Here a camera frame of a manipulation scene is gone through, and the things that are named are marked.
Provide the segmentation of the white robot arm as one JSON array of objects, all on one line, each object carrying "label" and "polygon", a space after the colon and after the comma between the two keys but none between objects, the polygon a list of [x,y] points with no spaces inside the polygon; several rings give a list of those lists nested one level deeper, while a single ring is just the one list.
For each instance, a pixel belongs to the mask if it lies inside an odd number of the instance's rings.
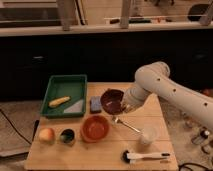
[{"label": "white robot arm", "polygon": [[148,96],[155,93],[213,132],[213,98],[175,83],[169,75],[170,68],[165,62],[140,67],[134,83],[124,93],[121,102],[124,112],[142,107]]}]

